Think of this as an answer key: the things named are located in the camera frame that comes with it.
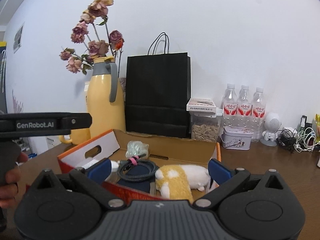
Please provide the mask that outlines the person left hand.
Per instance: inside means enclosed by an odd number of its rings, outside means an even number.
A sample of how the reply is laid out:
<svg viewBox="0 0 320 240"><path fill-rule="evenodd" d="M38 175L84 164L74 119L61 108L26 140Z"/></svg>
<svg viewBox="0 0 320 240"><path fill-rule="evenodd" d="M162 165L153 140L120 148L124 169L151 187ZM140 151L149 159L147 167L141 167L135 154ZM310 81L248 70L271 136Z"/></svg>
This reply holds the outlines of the person left hand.
<svg viewBox="0 0 320 240"><path fill-rule="evenodd" d="M5 175L6 184L0 189L0 205L3 209L13 207L16 203L15 197L18 194L17 183L21 179L20 168L15 165L13 169L8 171Z"/></svg>

